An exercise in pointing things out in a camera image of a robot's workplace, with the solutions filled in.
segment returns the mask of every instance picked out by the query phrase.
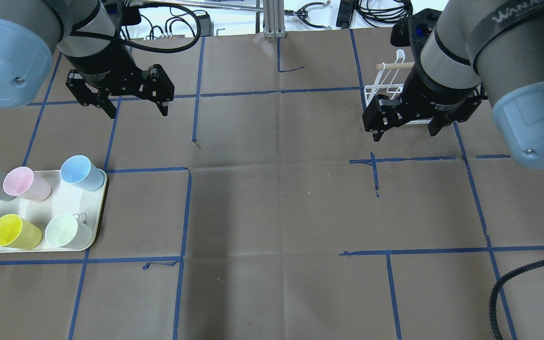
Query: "yellow cup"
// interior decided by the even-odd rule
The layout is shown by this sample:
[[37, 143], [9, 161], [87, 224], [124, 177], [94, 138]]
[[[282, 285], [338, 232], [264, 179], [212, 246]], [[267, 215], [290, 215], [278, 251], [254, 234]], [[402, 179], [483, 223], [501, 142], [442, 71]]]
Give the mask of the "yellow cup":
[[41, 237], [41, 229], [15, 213], [0, 217], [0, 247], [33, 249]]

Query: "metal post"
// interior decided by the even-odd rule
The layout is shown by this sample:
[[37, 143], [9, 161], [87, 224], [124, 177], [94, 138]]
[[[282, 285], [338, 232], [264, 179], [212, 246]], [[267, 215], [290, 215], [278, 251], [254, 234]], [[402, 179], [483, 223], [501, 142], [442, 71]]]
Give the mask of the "metal post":
[[263, 0], [265, 37], [285, 37], [285, 2], [284, 0]]

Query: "wooden handle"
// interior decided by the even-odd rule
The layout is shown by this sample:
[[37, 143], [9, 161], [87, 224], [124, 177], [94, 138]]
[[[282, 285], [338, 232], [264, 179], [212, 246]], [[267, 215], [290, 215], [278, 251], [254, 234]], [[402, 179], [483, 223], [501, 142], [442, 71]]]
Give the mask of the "wooden handle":
[[[414, 62], [402, 62], [398, 64], [385, 64], [385, 69], [399, 69], [399, 68], [412, 68], [415, 66]], [[383, 69], [383, 64], [377, 64], [377, 69]]]

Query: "cable bundle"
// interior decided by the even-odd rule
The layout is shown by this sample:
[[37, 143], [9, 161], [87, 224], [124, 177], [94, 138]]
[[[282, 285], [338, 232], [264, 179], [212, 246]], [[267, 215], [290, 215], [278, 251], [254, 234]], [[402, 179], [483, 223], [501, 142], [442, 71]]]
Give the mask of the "cable bundle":
[[413, 14], [413, 5], [410, 0], [394, 0], [402, 4], [393, 8], [371, 8], [371, 0], [365, 0], [366, 4], [363, 7], [364, 0], [357, 0], [354, 3], [354, 9], [360, 14], [367, 24], [373, 27], [380, 27], [377, 24], [395, 24], [403, 17], [409, 17]]

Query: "blue tape grid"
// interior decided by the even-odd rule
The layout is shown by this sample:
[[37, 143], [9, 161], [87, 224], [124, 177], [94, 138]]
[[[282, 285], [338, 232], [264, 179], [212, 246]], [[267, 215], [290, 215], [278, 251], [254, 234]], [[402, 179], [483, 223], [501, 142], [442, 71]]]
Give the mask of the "blue tape grid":
[[[261, 95], [261, 94], [270, 94], [270, 93], [306, 93], [306, 92], [325, 92], [325, 91], [351, 91], [351, 90], [361, 90], [361, 101], [363, 105], [363, 109], [366, 109], [365, 106], [365, 93], [364, 93], [364, 86], [363, 86], [363, 80], [362, 80], [362, 73], [360, 68], [360, 60], [358, 58], [358, 51], [356, 46], [356, 39], [354, 37], [354, 33], [352, 30], [350, 30], [350, 39], [352, 41], [352, 48], [354, 52], [354, 60], [357, 67], [358, 72], [358, 85], [359, 86], [348, 86], [348, 87], [337, 87], [337, 88], [310, 88], [310, 89], [291, 89], [291, 90], [272, 90], [272, 91], [248, 91], [248, 92], [237, 92], [237, 93], [212, 93], [212, 94], [201, 94], [201, 81], [202, 81], [202, 72], [203, 72], [203, 55], [204, 55], [204, 48], [205, 48], [205, 39], [203, 38], [203, 41], [201, 41], [201, 52], [199, 55], [199, 71], [198, 71], [198, 80], [197, 80], [197, 89], [196, 94], [188, 94], [188, 95], [176, 95], [175, 98], [195, 98], [195, 115], [194, 115], [194, 126], [193, 126], [193, 135], [192, 139], [193, 141], [196, 141], [196, 130], [197, 130], [197, 123], [198, 123], [198, 108], [199, 108], [199, 98], [200, 97], [223, 97], [223, 96], [232, 96], [232, 95]], [[290, 69], [286, 71], [281, 70], [281, 46], [280, 46], [280, 39], [277, 40], [277, 62], [278, 62], [278, 71], [280, 73], [288, 72], [288, 71], [294, 71], [296, 69], [301, 69], [303, 67], [299, 67], [296, 69]], [[39, 123], [41, 122], [41, 117], [43, 116], [43, 110], [45, 106], [48, 105], [67, 105], [67, 104], [75, 104], [77, 101], [60, 101], [60, 102], [48, 102], [48, 96], [52, 88], [54, 77], [58, 71], [58, 66], [60, 63], [61, 54], [58, 55], [58, 60], [56, 61], [56, 66], [54, 67], [54, 73], [52, 74], [52, 77], [50, 79], [50, 83], [48, 85], [48, 90], [46, 92], [46, 95], [43, 99], [43, 102], [35, 102], [30, 103], [28, 106], [41, 106], [41, 110], [39, 112], [39, 116], [37, 118], [37, 122], [33, 131], [33, 135], [31, 138], [31, 141], [29, 142], [28, 149], [26, 152], [26, 157], [24, 159], [23, 164], [26, 164], [28, 161], [28, 157], [30, 155], [30, 151], [34, 142], [34, 138], [36, 136], [37, 129], [39, 127]], [[125, 97], [125, 98], [118, 98], [117, 99], [117, 118], [119, 117], [119, 106], [121, 102], [123, 101], [136, 101], [139, 100], [136, 97]], [[123, 173], [132, 173], [132, 172], [151, 172], [151, 171], [175, 171], [175, 170], [188, 170], [188, 168], [183, 167], [169, 167], [169, 168], [143, 168], [143, 169], [125, 169], [125, 170], [109, 170], [108, 165], [110, 161], [110, 153], [112, 149], [112, 143], [114, 141], [114, 134], [116, 129], [116, 123], [117, 119], [114, 120], [111, 132], [110, 132], [110, 140], [108, 144], [108, 149], [106, 152], [106, 161], [104, 168], [106, 169], [106, 172], [108, 174], [123, 174]], [[475, 187], [475, 183], [473, 180], [473, 175], [471, 174], [471, 169], [469, 166], [469, 163], [467, 161], [467, 155], [465, 153], [465, 149], [463, 147], [462, 138], [460, 138], [460, 133], [458, 131], [458, 127], [455, 125], [455, 132], [459, 139], [459, 145], [462, 150], [463, 159], [466, 162], [466, 168], [468, 170], [468, 176], [470, 179], [470, 185], [472, 189], [472, 194], [474, 195], [476, 206], [478, 208], [479, 217], [482, 224], [482, 229], [485, 232], [486, 224], [484, 220], [484, 215], [482, 213], [482, 207], [479, 202], [479, 198], [477, 196], [477, 189]], [[476, 159], [503, 159], [509, 157], [508, 155], [478, 155]], [[378, 191], [379, 189], [379, 183], [378, 183], [378, 172], [376, 169], [376, 164], [381, 162], [403, 162], [403, 161], [453, 161], [455, 157], [415, 157], [412, 159], [402, 159], [402, 158], [395, 158], [395, 159], [376, 159], [375, 155], [371, 153], [371, 159], [369, 160], [353, 160], [350, 161], [350, 163], [363, 163], [363, 164], [369, 164], [373, 168], [374, 172], [374, 180], [375, 180], [375, 190]], [[82, 291], [82, 283], [85, 278], [85, 269], [87, 267], [87, 264], [89, 263], [126, 263], [126, 262], [145, 262], [146, 264], [153, 263], [155, 261], [172, 261], [179, 263], [179, 274], [178, 274], [178, 284], [177, 284], [177, 299], [176, 299], [176, 306], [175, 306], [175, 317], [173, 321], [173, 338], [177, 339], [177, 327], [179, 326], [179, 306], [180, 306], [180, 297], [181, 297], [181, 287], [182, 287], [182, 280], [183, 280], [183, 269], [184, 269], [184, 261], [183, 257], [185, 255], [186, 251], [186, 236], [187, 236], [187, 223], [188, 223], [188, 211], [190, 206], [190, 191], [192, 187], [192, 174], [190, 174], [190, 171], [188, 171], [188, 186], [187, 186], [187, 199], [186, 199], [186, 209], [185, 209], [185, 221], [184, 221], [184, 235], [182, 239], [182, 250], [181, 250], [181, 256], [157, 256], [157, 257], [138, 257], [138, 258], [96, 258], [91, 259], [89, 258], [89, 250], [86, 251], [84, 259], [75, 259], [75, 260], [19, 260], [19, 261], [0, 261], [0, 265], [15, 265], [15, 264], [82, 264], [82, 271], [80, 276], [80, 282], [77, 289], [77, 297], [76, 297], [76, 303], [74, 307], [73, 312], [73, 319], [71, 321], [71, 328], [69, 329], [69, 339], [73, 337], [74, 332], [74, 323], [76, 322], [76, 314], [78, 312], [78, 306], [80, 301], [80, 295]], [[486, 247], [480, 247], [480, 248], [455, 248], [455, 249], [398, 249], [398, 250], [361, 250], [356, 252], [344, 252], [341, 254], [341, 256], [359, 256], [359, 255], [384, 255], [386, 256], [387, 260], [387, 271], [388, 271], [388, 277], [389, 277], [389, 285], [391, 289], [391, 299], [392, 299], [392, 307], [394, 312], [394, 321], [396, 325], [396, 332], [397, 332], [397, 338], [401, 339], [401, 331], [400, 331], [400, 321], [399, 321], [399, 314], [398, 314], [398, 306], [396, 303], [395, 298], [395, 289], [393, 287], [393, 273], [391, 272], [391, 255], [405, 255], [405, 254], [450, 254], [450, 253], [470, 253], [470, 252], [488, 252], [491, 257], [491, 261], [493, 264], [493, 271], [495, 272], [495, 276], [498, 274], [498, 269], [496, 266], [496, 260], [494, 258], [494, 252], [505, 252], [505, 251], [527, 251], [527, 250], [544, 250], [544, 246], [513, 246], [513, 247], [493, 247], [490, 243], [490, 239], [488, 235], [485, 234], [486, 240], [487, 240], [487, 246]], [[511, 320], [511, 315], [509, 313], [508, 307], [507, 307], [507, 300], [505, 299], [505, 295], [503, 291], [501, 291], [501, 298], [503, 301], [503, 308], [505, 308], [505, 312], [508, 318], [508, 323], [510, 327], [510, 332], [512, 338], [516, 339], [516, 333], [515, 329], [513, 327], [513, 323]]]

